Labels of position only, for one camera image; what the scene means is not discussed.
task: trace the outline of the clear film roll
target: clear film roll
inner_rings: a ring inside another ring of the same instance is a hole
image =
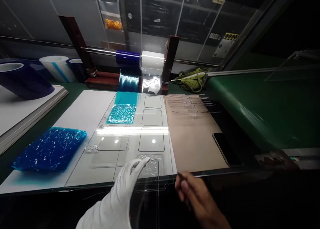
[[[51,75],[60,83],[69,83],[76,80],[72,70],[69,68],[65,56],[48,56],[40,58],[39,61],[48,69]]]
[[[164,54],[142,51],[142,93],[158,94],[161,88]]]
[[[143,74],[161,76],[164,65],[164,54],[142,51],[141,71]]]

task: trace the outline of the blue tape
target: blue tape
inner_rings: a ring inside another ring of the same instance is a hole
[[[67,79],[67,77],[63,74],[63,72],[61,71],[61,69],[59,68],[59,66],[56,63],[52,63],[52,65],[54,66],[54,68],[58,71],[58,73],[60,74],[60,76],[64,79],[64,81],[66,81],[66,83],[69,83],[70,81]]]

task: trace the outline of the beige mat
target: beige mat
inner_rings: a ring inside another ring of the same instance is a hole
[[[197,95],[192,97],[195,97],[193,101],[199,99]],[[180,107],[184,105],[182,98],[172,94],[165,97],[165,103],[178,172],[229,167],[212,137],[213,133],[221,130],[210,113],[196,113],[196,118],[192,113],[183,113],[188,110]],[[196,108],[199,112],[206,111],[204,106]]]

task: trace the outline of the white glove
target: white glove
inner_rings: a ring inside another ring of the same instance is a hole
[[[86,211],[76,229],[131,229],[130,199],[137,179],[149,160],[150,158],[146,157],[143,160],[134,159],[126,163],[118,174],[111,191],[102,201],[98,201]]]

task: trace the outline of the black phone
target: black phone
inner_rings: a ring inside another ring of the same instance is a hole
[[[227,165],[232,166],[241,166],[242,163],[230,144],[228,143],[225,135],[223,133],[213,133],[213,139],[215,140],[224,160],[226,161]]]

